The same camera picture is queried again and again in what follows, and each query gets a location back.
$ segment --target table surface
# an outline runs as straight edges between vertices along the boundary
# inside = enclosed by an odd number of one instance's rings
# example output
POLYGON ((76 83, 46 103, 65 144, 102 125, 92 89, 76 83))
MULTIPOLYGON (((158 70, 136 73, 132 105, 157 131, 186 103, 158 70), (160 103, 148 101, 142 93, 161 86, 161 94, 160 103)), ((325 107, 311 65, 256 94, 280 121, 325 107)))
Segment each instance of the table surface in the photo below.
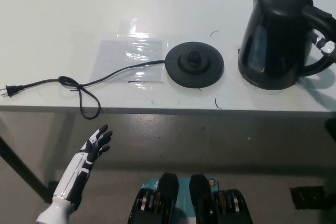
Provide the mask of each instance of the table surface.
MULTIPOLYGON (((104 112, 336 111, 335 66, 281 91, 256 88, 241 77, 237 48, 252 4, 253 0, 0 0, 0 87, 62 75, 86 83, 95 71, 101 42, 126 34, 160 41, 162 59, 182 42, 208 43, 222 54, 225 72, 216 84, 201 90, 180 87, 163 65, 159 83, 112 78, 89 87, 104 112)), ((314 4, 336 14, 334 0, 314 4)), ((313 50, 312 60, 319 57, 313 50)), ((130 64, 112 62, 111 72, 130 64)), ((83 104, 96 107, 87 96, 83 104)), ((78 106, 78 94, 58 83, 0 99, 3 111, 69 111, 78 106)))

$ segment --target power cord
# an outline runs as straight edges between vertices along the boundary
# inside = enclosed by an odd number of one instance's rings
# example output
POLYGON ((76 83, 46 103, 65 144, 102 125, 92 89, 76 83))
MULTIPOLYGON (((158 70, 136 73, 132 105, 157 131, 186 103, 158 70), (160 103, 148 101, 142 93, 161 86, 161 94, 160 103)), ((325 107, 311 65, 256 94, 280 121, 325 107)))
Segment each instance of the power cord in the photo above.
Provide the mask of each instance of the power cord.
POLYGON ((145 62, 145 63, 141 63, 141 64, 128 66, 128 67, 125 67, 125 68, 121 68, 121 69, 109 74, 108 76, 105 76, 105 77, 101 78, 101 79, 98 79, 96 81, 92 81, 92 82, 89 82, 89 83, 85 83, 85 84, 79 84, 77 81, 75 81, 74 79, 72 79, 70 77, 67 77, 67 76, 60 76, 57 79, 47 79, 47 80, 42 80, 42 81, 34 82, 34 83, 31 83, 31 84, 27 84, 27 85, 19 85, 19 86, 7 86, 6 85, 6 88, 5 89, 0 89, 0 91, 1 90, 6 90, 7 91, 6 93, 1 94, 3 97, 12 97, 12 96, 18 94, 20 91, 22 91, 24 89, 32 88, 32 87, 35 87, 37 85, 41 85, 41 84, 45 84, 45 83, 59 82, 63 86, 75 88, 74 90, 71 90, 71 91, 78 91, 80 113, 82 114, 82 116, 85 119, 92 120, 92 119, 95 119, 100 114, 101 105, 100 105, 100 102, 99 102, 98 98, 95 95, 93 95, 90 91, 88 91, 85 87, 95 85, 99 82, 103 82, 103 81, 109 79, 110 77, 114 76, 115 74, 117 74, 117 73, 119 73, 123 70, 126 70, 126 69, 138 68, 138 67, 143 67, 143 66, 148 66, 148 65, 162 64, 162 63, 164 63, 164 60, 149 61, 149 62, 145 62), (83 108, 83 105, 82 105, 82 91, 84 93, 88 94, 89 96, 91 96, 93 99, 95 99, 95 101, 98 104, 98 109, 93 116, 87 116, 87 115, 84 114, 84 108, 83 108))

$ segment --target robotic hand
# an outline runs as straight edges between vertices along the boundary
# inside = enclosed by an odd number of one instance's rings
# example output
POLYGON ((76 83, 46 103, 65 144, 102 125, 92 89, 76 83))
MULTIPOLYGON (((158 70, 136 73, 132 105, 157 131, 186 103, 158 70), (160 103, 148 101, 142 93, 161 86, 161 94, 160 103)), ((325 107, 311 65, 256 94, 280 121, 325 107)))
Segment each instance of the robotic hand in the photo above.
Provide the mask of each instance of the robotic hand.
POLYGON ((107 124, 97 130, 74 155, 52 198, 52 204, 37 218, 39 224, 68 224, 69 216, 77 210, 81 195, 97 158, 109 150, 112 131, 107 124))

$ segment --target table leg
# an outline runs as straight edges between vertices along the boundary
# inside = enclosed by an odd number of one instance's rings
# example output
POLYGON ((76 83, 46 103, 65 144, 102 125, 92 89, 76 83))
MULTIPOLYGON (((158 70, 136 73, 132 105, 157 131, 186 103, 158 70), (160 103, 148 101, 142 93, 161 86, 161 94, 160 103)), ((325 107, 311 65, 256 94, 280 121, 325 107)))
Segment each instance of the table leg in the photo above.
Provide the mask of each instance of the table leg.
POLYGON ((16 153, 0 137, 0 156, 8 165, 44 200, 51 203, 53 192, 51 192, 16 155, 16 153))

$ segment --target gray floor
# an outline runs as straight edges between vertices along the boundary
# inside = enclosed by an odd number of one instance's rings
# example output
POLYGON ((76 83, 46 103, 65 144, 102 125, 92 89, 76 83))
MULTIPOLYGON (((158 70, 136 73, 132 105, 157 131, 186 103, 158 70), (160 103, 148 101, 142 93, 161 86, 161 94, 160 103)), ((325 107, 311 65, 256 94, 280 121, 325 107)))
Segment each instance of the gray floor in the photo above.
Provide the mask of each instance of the gray floor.
MULTIPOLYGON (((324 115, 170 116, 0 113, 0 135, 44 182, 60 179, 101 125, 111 150, 94 167, 71 224, 126 223, 143 181, 205 173, 245 196, 255 224, 336 223, 334 211, 295 210, 289 188, 336 189, 336 143, 324 115)), ((47 205, 0 159, 0 223, 35 223, 47 205)))

